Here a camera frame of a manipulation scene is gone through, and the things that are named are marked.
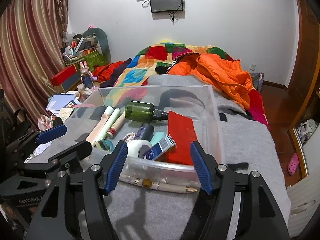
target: mint green bottle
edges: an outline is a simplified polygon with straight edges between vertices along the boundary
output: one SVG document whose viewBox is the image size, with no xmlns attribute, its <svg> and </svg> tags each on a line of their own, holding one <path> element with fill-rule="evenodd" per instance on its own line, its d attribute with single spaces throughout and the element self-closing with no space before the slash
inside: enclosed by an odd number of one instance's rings
<svg viewBox="0 0 320 240">
<path fill-rule="evenodd" d="M 168 120 L 168 113 L 155 109 L 151 103 L 130 101 L 124 109 L 126 119 L 150 123 L 152 120 Z"/>
</svg>

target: curtain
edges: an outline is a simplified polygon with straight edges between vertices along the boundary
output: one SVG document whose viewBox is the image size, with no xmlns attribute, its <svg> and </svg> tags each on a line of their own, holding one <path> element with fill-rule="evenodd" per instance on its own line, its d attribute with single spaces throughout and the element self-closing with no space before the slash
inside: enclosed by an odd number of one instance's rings
<svg viewBox="0 0 320 240">
<path fill-rule="evenodd" d="M 65 67 L 56 15 L 55 0 L 12 0 L 0 18 L 0 88 L 35 127 L 54 94 L 49 79 Z"/>
<path fill-rule="evenodd" d="M 59 26 L 59 33 L 62 37 L 63 32 L 67 31 L 68 25 L 68 0 L 55 0 L 57 18 L 61 23 Z"/>
</svg>

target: wooden door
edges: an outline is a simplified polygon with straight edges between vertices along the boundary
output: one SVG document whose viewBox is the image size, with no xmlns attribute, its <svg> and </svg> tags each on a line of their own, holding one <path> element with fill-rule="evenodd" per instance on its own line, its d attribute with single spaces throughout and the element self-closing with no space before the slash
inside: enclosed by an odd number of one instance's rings
<svg viewBox="0 0 320 240">
<path fill-rule="evenodd" d="M 299 43 L 297 58 L 287 92 L 299 109 L 307 99 L 310 88 L 313 90 L 318 76 L 319 70 L 317 70 L 316 64 L 319 50 L 319 23 L 305 0 L 297 0 L 297 2 L 299 10 Z"/>
</svg>

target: power outlet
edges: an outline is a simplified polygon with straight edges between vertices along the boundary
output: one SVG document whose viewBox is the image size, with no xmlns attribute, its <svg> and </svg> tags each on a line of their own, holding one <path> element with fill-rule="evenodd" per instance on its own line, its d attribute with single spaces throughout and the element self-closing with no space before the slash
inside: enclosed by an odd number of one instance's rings
<svg viewBox="0 0 320 240">
<path fill-rule="evenodd" d="M 251 64 L 251 65 L 250 65 L 250 70 L 255 70 L 255 69 L 256 69 L 256 65 Z"/>
</svg>

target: pink shoe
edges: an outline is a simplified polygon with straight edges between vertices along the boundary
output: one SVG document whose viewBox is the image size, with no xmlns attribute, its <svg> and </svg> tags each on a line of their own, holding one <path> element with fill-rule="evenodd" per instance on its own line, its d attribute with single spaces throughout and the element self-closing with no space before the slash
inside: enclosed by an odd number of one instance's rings
<svg viewBox="0 0 320 240">
<path fill-rule="evenodd" d="M 299 164 L 299 158 L 298 155 L 296 153 L 294 153 L 291 157 L 291 160 L 288 164 L 288 172 L 290 176 L 293 176 L 293 174 L 295 174 L 297 167 Z"/>
</svg>

